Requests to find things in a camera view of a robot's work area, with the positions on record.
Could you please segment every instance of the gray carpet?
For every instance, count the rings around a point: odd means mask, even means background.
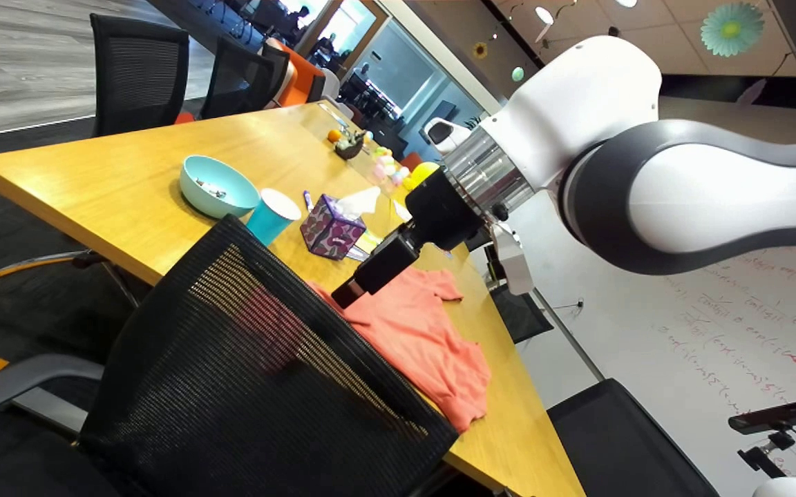
[[[0,151],[86,138],[91,120],[0,134]],[[0,195],[0,265],[78,247],[60,232]],[[103,360],[130,307],[100,265],[42,268],[0,282],[0,355],[42,349]]]

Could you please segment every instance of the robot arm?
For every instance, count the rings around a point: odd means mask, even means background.
[[[658,90],[658,65],[629,40],[593,36],[570,47],[444,153],[409,195],[411,224],[333,297],[375,293],[429,240],[452,247],[481,225],[501,232],[501,213],[535,191],[553,193],[583,246],[636,273],[796,243],[796,144],[658,120]]]

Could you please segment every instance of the pink towel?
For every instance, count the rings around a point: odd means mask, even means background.
[[[458,297],[449,273],[409,268],[375,294],[354,300],[346,316],[456,429],[466,429],[487,411],[489,366],[444,311],[441,300]]]

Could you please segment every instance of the wooden table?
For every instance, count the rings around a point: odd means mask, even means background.
[[[177,188],[184,153],[209,153],[239,167],[256,188],[346,195],[369,188],[369,156],[343,162],[324,141],[333,120],[325,102],[279,106],[197,124],[0,153],[0,193],[154,284],[206,228]],[[390,195],[378,195],[368,228],[397,225]],[[273,250],[308,284],[333,289],[354,262],[313,257],[290,225]],[[478,341],[492,366],[487,418],[449,446],[447,460],[476,480],[512,494],[583,494],[553,421],[524,371],[489,293],[458,254],[425,246],[416,268],[444,268],[463,300],[449,302],[452,326]]]

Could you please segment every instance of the teal bowl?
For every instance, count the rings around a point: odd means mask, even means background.
[[[191,207],[209,218],[246,214],[259,203],[255,181],[205,153],[183,160],[179,193]]]

